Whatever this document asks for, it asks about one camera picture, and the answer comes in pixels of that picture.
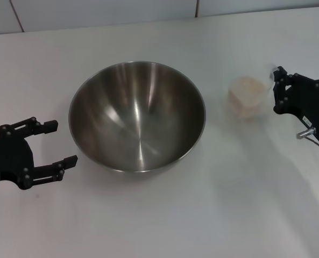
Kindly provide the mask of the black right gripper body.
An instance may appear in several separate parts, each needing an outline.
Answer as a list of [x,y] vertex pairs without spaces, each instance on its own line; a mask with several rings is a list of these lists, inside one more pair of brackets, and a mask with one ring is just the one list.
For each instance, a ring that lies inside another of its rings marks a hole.
[[288,98],[288,112],[297,116],[300,120],[307,118],[307,128],[315,128],[315,138],[319,141],[319,80],[313,80],[305,76],[288,75],[286,90]]

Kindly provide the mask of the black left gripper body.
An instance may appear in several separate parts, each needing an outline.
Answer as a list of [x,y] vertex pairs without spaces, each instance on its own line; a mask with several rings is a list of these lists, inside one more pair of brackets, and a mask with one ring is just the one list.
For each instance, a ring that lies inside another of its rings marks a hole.
[[33,153],[18,130],[0,126],[0,181],[10,181],[20,189],[32,187]]

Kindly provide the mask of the clear plastic measuring cup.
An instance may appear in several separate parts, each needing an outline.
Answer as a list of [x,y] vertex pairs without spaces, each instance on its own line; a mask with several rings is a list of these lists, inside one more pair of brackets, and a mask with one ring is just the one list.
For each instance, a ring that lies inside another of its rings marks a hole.
[[[243,70],[240,74],[238,74],[235,78],[233,78],[231,80],[231,82],[232,82],[239,77],[249,76],[249,77],[253,77],[256,80],[260,81],[267,88],[267,95],[265,97],[265,106],[264,106],[263,112],[260,115],[257,115],[253,118],[250,118],[250,119],[260,117],[260,116],[264,115],[264,113],[266,113],[268,110],[268,105],[269,105],[270,99],[271,99],[270,91],[272,90],[272,88],[274,86],[274,75],[273,75],[274,69],[275,69],[275,66],[272,64],[267,64],[267,65],[264,65],[261,67],[254,67],[250,70]],[[231,109],[229,107],[229,103],[228,103],[228,95],[227,95],[227,107],[231,111]]]

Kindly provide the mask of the white rice grains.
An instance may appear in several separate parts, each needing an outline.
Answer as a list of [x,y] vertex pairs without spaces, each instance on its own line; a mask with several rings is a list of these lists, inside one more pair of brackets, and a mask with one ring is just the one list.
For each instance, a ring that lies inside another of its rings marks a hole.
[[242,76],[232,81],[229,86],[229,107],[238,117],[250,119],[263,112],[266,95],[267,88],[260,81]]

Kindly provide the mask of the stainless steel mixing bowl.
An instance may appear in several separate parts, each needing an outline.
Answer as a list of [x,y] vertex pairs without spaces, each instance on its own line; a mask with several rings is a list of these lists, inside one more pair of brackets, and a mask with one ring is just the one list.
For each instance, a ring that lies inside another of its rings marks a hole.
[[197,86],[182,72],[150,61],[96,72],[79,87],[68,113],[79,150],[121,173],[171,167],[196,146],[205,123]]

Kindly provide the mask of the silver metal stud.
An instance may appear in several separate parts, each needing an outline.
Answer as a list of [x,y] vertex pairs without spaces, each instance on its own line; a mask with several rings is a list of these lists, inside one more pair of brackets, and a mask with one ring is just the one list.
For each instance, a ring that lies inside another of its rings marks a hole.
[[311,127],[303,132],[300,132],[296,135],[296,138],[297,139],[304,139],[304,138],[307,138],[308,136],[310,135],[314,135],[315,134],[315,128]]

